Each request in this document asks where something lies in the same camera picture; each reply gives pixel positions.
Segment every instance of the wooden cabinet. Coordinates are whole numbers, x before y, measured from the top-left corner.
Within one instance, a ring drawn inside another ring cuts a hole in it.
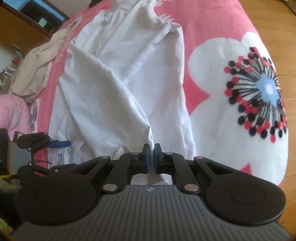
[[[48,42],[49,37],[0,6],[0,42],[13,45],[26,55],[31,49]]]

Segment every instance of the white flower pattern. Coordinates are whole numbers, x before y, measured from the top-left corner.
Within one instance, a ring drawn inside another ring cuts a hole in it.
[[[172,0],[157,0],[156,4],[155,4],[155,7],[159,7],[159,6],[163,5],[163,3],[166,2],[166,1],[172,1]]]
[[[160,18],[162,18],[162,20],[170,23],[174,20],[174,18],[171,18],[171,15],[166,15],[166,14],[162,14],[159,16]]]
[[[209,94],[191,114],[197,154],[238,170],[250,163],[254,176],[278,185],[287,165],[288,130],[274,143],[259,134],[251,136],[246,127],[238,124],[242,115],[237,108],[239,104],[230,104],[224,93],[231,78],[224,71],[225,66],[240,56],[248,56],[250,47],[256,47],[261,56],[270,59],[260,37],[251,32],[241,42],[210,39],[195,48],[189,57],[192,79]]]

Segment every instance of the white cloth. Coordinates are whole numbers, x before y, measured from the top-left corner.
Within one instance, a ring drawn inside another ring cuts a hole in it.
[[[101,155],[153,150],[193,158],[195,145],[182,88],[180,25],[154,13],[155,1],[128,0],[101,11],[68,47],[55,93],[49,135],[69,140],[52,149],[53,165]],[[151,182],[159,182],[154,176]]]

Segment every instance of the blue flower center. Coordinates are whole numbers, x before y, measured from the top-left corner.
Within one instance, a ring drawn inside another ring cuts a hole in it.
[[[261,92],[262,100],[266,103],[270,102],[274,107],[276,107],[279,94],[274,80],[269,78],[266,74],[261,74],[260,79],[255,83],[255,85]]]

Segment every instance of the pink plush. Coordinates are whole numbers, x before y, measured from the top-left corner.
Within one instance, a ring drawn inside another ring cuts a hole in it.
[[[10,140],[15,131],[32,133],[30,113],[26,102],[15,95],[0,95],[0,128],[7,129]]]

